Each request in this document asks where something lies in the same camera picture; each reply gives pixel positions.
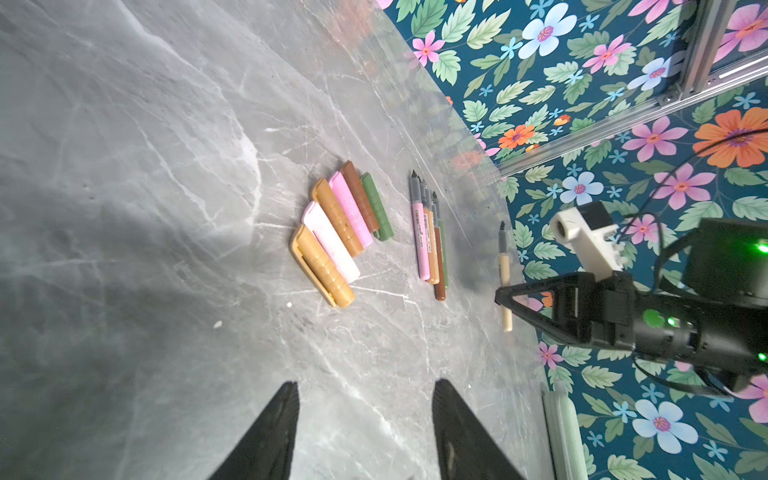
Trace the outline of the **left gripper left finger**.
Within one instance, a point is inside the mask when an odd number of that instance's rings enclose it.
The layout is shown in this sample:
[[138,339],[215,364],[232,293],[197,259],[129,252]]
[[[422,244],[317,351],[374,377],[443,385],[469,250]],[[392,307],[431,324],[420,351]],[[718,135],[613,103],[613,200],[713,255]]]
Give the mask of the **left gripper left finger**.
[[289,479],[299,412],[298,383],[283,383],[209,479]]

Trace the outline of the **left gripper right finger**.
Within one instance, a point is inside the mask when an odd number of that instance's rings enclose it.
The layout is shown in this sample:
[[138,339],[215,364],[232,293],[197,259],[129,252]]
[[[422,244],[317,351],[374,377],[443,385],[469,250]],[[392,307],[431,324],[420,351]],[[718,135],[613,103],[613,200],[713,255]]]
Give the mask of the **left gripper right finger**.
[[435,383],[432,419],[442,479],[524,478],[447,379]]

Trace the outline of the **beige pen cap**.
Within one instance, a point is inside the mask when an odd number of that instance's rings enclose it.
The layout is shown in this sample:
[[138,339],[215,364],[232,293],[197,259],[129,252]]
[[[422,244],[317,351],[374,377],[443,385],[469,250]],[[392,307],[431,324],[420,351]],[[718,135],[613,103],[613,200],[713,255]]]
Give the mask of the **beige pen cap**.
[[333,308],[346,308],[355,300],[353,290],[313,233],[303,224],[294,232],[290,250],[297,264]]

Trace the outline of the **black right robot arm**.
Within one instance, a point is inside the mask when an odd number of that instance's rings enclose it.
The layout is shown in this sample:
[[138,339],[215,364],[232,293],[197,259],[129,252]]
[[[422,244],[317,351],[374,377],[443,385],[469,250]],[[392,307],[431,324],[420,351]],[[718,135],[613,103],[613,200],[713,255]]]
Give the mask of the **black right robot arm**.
[[688,253],[681,287],[661,278],[658,292],[641,292],[628,272],[604,280],[574,272],[500,287],[495,301],[568,345],[682,361],[704,383],[670,388],[741,393],[767,372],[767,226],[706,218],[656,264],[681,250]]

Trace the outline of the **orange pen brown cap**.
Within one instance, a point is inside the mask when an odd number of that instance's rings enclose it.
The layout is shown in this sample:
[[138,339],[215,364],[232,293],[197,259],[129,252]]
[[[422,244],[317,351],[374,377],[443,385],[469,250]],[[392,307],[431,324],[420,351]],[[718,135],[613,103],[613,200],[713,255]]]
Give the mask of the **orange pen brown cap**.
[[430,267],[430,277],[428,282],[430,284],[437,285],[439,283],[440,276],[439,276],[438,258],[437,258],[436,244],[435,244],[436,240],[435,240],[434,226],[433,226],[433,215],[431,211],[431,208],[432,208],[431,196],[430,196],[430,191],[426,186],[426,182],[422,179],[420,179],[420,187],[421,187],[422,204],[423,204],[423,209],[425,214],[428,260],[429,260],[429,267]]

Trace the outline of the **lilac pen cap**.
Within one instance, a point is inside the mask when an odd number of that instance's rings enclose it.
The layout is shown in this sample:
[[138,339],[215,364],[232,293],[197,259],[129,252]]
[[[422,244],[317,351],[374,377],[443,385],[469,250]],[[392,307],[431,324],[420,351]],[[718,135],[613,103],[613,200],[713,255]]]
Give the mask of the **lilac pen cap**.
[[340,171],[335,172],[329,180],[329,185],[361,246],[363,248],[369,247],[373,243],[373,236],[363,219],[362,213],[343,174]]

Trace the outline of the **pale pink pen cap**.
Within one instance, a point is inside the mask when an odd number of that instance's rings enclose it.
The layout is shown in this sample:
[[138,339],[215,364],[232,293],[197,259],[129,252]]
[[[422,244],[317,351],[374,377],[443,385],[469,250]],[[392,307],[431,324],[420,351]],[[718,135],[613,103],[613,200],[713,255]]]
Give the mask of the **pale pink pen cap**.
[[317,201],[309,202],[302,223],[315,236],[344,280],[347,283],[356,281],[361,275],[360,270]]

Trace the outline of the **brown pen tan cap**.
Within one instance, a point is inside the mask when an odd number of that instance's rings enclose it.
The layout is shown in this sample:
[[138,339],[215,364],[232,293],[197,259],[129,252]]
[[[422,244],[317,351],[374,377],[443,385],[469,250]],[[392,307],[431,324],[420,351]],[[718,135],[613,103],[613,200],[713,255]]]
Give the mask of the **brown pen tan cap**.
[[430,243],[432,251],[430,253],[430,272],[429,282],[433,285],[434,296],[438,301],[446,300],[445,277],[443,273],[442,246],[440,229],[438,226],[437,196],[433,191],[428,192],[427,218],[430,233]]

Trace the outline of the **beige marker pen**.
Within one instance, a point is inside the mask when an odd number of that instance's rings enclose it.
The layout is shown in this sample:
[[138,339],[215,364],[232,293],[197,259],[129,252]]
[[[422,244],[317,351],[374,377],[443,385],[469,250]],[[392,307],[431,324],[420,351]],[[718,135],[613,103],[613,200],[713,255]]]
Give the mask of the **beige marker pen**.
[[[509,255],[508,245],[507,245],[506,226],[504,221],[500,223],[500,227],[499,227],[498,247],[499,247],[498,266],[499,266],[500,286],[506,287],[510,285],[511,268],[510,268],[510,255]],[[502,330],[504,332],[511,332],[513,330],[512,311],[506,308],[505,306],[501,306],[501,315],[502,315],[501,317]]]

